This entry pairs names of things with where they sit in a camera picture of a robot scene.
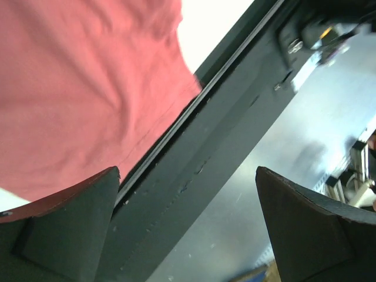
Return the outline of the pink t-shirt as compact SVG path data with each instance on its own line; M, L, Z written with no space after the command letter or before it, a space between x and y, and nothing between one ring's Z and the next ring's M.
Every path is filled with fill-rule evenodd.
M1 2L1 187L30 202L126 176L200 93L180 1Z

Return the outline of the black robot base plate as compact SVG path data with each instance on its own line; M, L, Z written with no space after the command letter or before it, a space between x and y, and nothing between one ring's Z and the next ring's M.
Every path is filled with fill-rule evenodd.
M375 120L374 1L254 1L123 182L96 281L227 281L273 254L255 183L323 192Z

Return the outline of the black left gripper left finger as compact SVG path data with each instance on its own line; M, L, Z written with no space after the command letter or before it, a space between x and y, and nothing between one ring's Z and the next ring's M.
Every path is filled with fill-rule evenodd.
M110 167L1 212L1 281L93 281L119 189Z

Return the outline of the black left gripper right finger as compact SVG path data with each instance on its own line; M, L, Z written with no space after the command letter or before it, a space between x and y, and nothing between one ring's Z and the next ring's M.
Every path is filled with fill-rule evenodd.
M375 213L266 168L256 186L282 281L375 281Z

